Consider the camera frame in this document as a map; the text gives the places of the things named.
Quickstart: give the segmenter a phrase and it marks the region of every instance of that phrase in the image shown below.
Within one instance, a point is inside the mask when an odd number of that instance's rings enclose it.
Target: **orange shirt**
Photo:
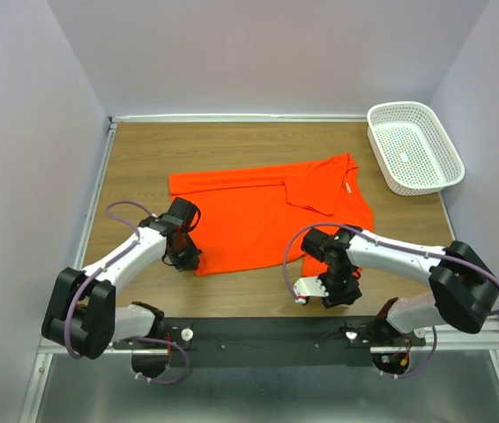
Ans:
[[[191,201],[202,212],[190,234],[203,251],[196,274],[281,264],[293,235],[318,221],[373,230],[373,212],[361,197],[356,175],[357,165],[347,153],[292,165],[170,175],[171,196]],[[289,251],[289,261],[304,256],[303,236]],[[304,257],[303,276],[323,271],[324,264]]]

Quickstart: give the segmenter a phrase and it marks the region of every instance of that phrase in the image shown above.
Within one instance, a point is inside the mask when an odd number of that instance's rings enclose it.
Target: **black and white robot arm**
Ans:
[[[139,238],[133,234],[101,260],[80,271],[63,270],[50,297],[42,336],[66,345],[64,328],[71,301],[79,287],[98,274],[80,298],[87,300],[86,306],[75,308],[71,316],[71,350],[78,356],[95,359],[111,342],[138,337],[160,338],[162,311],[141,302],[116,308],[115,299],[146,266],[155,261],[167,259],[168,264],[179,271],[197,269],[201,251],[189,237],[189,232],[198,219],[200,210],[193,203],[176,198],[166,213],[159,217],[149,216],[139,223]]]
[[[334,235],[311,228],[303,238],[302,250],[327,263],[328,269],[294,284],[296,301],[301,304],[308,303],[310,297],[322,298],[327,308],[352,304],[361,297],[357,280],[360,268],[377,268],[428,286],[431,292],[389,300],[379,313],[377,318],[398,334],[446,323],[477,333],[499,297],[499,285],[482,274],[490,274],[487,266],[471,247],[459,241],[447,248],[428,247],[352,226],[349,230],[340,228]]]

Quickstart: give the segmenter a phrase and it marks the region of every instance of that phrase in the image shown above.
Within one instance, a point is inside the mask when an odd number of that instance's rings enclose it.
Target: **white wall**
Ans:
[[[487,0],[49,0],[109,115],[428,102]]]
[[[465,179],[444,192],[459,239],[499,276],[499,0],[492,0],[431,103]]]
[[[0,0],[0,422],[18,421],[106,122],[46,2]]]

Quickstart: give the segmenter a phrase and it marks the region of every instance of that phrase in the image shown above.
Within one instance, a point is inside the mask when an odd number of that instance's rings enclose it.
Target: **wooden table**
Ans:
[[[389,190],[367,138],[365,122],[204,122],[119,123],[85,263],[92,263],[130,236],[130,229],[107,217],[118,199],[139,201],[156,213],[169,207],[168,175],[323,160],[350,152],[359,166],[358,183],[374,212],[375,232],[428,245],[449,245],[451,234],[437,194],[401,197]],[[115,208],[132,221],[145,215],[131,206]],[[289,264],[292,280],[300,260]],[[320,300],[302,307],[287,291],[280,266],[196,277],[154,263],[132,281],[118,306],[143,301],[173,317],[372,315],[391,297],[426,292],[424,286],[366,269],[363,297],[351,307],[324,309]]]

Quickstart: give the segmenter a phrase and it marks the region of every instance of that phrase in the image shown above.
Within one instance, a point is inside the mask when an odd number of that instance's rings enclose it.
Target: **plastic laundry basket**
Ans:
[[[389,188],[401,196],[437,192],[463,179],[465,167],[434,111],[414,101],[367,113],[368,136]]]

